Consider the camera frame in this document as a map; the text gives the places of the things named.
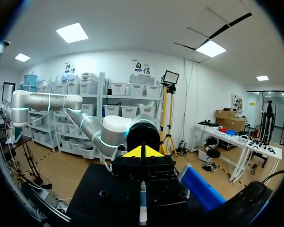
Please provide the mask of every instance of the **yellow floor tape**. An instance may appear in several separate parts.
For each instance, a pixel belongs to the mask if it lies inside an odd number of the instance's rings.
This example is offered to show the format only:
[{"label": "yellow floor tape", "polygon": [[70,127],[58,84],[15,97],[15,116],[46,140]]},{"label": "yellow floor tape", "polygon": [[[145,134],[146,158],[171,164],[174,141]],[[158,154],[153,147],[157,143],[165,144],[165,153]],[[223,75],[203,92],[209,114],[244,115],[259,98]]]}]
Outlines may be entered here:
[{"label": "yellow floor tape", "polygon": [[[231,176],[231,174],[230,173],[228,173],[225,169],[223,169],[221,166],[219,166],[219,165],[217,165],[216,163],[214,163],[217,167],[219,167],[221,170],[223,170],[229,177]],[[244,184],[242,181],[240,181],[240,180],[238,180],[238,182],[240,183],[240,184],[242,184],[244,187],[247,187],[247,185],[246,184]]]},{"label": "yellow floor tape", "polygon": [[[49,152],[48,154],[44,155],[39,161],[37,161],[37,162],[35,163],[35,166],[36,166],[39,162],[41,162],[43,159],[45,159],[47,156],[49,156],[50,154],[52,154],[52,153],[53,153],[53,151],[51,151],[51,152]],[[25,175],[25,174],[29,173],[30,170],[31,170],[31,168],[29,168],[28,170],[26,170],[22,175]]]}]

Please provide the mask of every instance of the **white ceiling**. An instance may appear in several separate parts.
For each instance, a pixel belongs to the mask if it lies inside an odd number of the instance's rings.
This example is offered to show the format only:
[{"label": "white ceiling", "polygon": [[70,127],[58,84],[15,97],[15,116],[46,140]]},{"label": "white ceiling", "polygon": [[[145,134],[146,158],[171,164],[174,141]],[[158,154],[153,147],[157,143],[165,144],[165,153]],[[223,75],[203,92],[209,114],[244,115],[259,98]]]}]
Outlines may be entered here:
[{"label": "white ceiling", "polygon": [[[284,46],[251,0],[35,0],[12,28],[0,66],[20,70],[49,58],[87,51],[145,50],[192,59],[219,28],[253,15],[213,39],[227,52],[194,60],[246,86],[284,84]],[[80,23],[89,39],[68,44],[56,30]],[[14,59],[18,53],[27,62]],[[258,82],[256,76],[268,75]]]}]

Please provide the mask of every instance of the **cable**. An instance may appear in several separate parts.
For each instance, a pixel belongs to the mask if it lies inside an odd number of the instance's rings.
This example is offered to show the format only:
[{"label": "cable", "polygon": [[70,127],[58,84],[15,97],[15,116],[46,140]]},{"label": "cable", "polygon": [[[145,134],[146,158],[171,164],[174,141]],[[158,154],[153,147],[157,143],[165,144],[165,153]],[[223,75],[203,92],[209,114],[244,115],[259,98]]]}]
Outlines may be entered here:
[{"label": "cable", "polygon": [[274,174],[271,174],[270,176],[268,176],[267,178],[264,179],[264,181],[262,181],[262,183],[265,183],[266,181],[268,181],[270,178],[278,175],[278,174],[284,174],[284,170],[280,170],[278,172],[275,172]]}]

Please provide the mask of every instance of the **blue water container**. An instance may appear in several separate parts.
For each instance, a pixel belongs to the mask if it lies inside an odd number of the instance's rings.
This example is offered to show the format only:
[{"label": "blue water container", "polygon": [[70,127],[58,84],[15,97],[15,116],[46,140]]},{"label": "blue water container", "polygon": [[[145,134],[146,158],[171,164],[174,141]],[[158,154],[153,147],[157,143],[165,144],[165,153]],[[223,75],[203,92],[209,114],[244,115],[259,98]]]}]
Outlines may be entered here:
[{"label": "blue water container", "polygon": [[24,91],[30,91],[30,92],[36,92],[37,91],[37,86],[30,86],[30,89],[29,89],[29,85],[24,85],[23,86],[23,90]]},{"label": "blue water container", "polygon": [[25,75],[23,78],[23,86],[26,86],[26,85],[31,85],[31,86],[37,86],[37,77],[36,75],[30,75],[30,74],[27,74]]}]

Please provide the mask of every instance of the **white table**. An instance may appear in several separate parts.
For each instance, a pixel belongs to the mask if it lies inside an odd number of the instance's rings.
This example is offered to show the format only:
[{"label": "white table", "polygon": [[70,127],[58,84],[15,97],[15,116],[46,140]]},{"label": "white table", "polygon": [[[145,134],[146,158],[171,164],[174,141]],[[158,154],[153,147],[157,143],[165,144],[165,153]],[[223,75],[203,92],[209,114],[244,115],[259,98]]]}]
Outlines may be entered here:
[{"label": "white table", "polygon": [[[231,165],[235,166],[235,169],[233,171],[233,173],[231,174],[231,177],[229,179],[229,181],[232,181],[232,183],[235,183],[243,174],[244,171],[246,169],[246,165],[248,165],[249,163],[249,159],[248,156],[250,154],[250,152],[257,152],[257,153],[261,153],[263,155],[269,156],[269,157],[273,157],[275,158],[275,163],[273,168],[270,171],[270,174],[273,174],[279,164],[279,161],[282,160],[282,149],[277,148],[277,147],[273,147],[273,146],[267,146],[266,149],[264,149],[264,146],[259,147],[257,144],[253,144],[253,145],[249,145],[249,143],[251,142],[251,140],[247,140],[246,142],[239,142],[238,141],[238,136],[228,136],[225,133],[219,132],[217,127],[209,127],[209,126],[204,126],[204,125],[200,125],[200,124],[196,124],[194,126],[194,131],[193,131],[193,145],[192,147],[195,147],[195,133],[197,131],[201,131],[203,133],[208,133],[209,135],[223,140],[225,142],[228,142],[230,144],[233,144],[239,148],[241,148],[241,155],[239,157],[239,160],[237,163],[234,163],[232,161],[230,161],[229,159],[220,156],[220,158],[222,158],[223,160],[227,161],[228,163],[230,163]],[[268,147],[272,148],[275,152],[272,153],[268,150]]]},{"label": "white table", "polygon": [[209,135],[211,135],[212,137],[215,137],[219,140],[223,140],[227,143],[233,144],[239,148],[241,148],[241,155],[240,158],[238,160],[237,163],[232,162],[231,160],[227,159],[224,156],[220,156],[220,158],[222,158],[223,160],[225,160],[226,162],[228,162],[229,164],[235,166],[234,171],[231,174],[231,177],[229,179],[229,181],[233,181],[235,179],[236,176],[238,176],[238,170],[239,168],[243,165],[243,163],[245,162],[245,157],[246,154],[248,153],[248,148],[246,143],[243,142],[239,142],[238,141],[238,136],[229,136],[225,133],[222,133],[220,131],[218,131],[218,127],[209,127],[209,126],[205,126],[205,125],[200,125],[200,124],[196,124],[194,127],[194,131],[193,131],[193,145],[192,147],[195,147],[195,133],[197,131],[201,131],[203,133],[208,133]]},{"label": "white table", "polygon": [[[259,147],[259,145],[257,145],[257,144],[249,145],[250,142],[251,142],[251,140],[248,140],[248,143],[247,143],[248,151],[246,152],[245,156],[243,157],[244,161],[241,163],[241,166],[239,167],[239,169],[236,173],[236,177],[234,178],[233,183],[235,183],[244,174],[246,166],[248,165],[249,160],[252,157],[253,151],[260,153],[260,154],[263,154],[263,155],[266,155],[268,157],[273,157],[275,159],[275,163],[274,163],[274,165],[273,165],[268,176],[270,176],[271,174],[273,174],[275,172],[280,160],[282,160],[282,149],[281,148],[277,148],[277,147],[269,145],[269,146],[267,146],[266,149],[264,149],[263,145],[261,147]],[[272,148],[274,150],[275,154],[270,152],[268,150],[268,148]]]}]

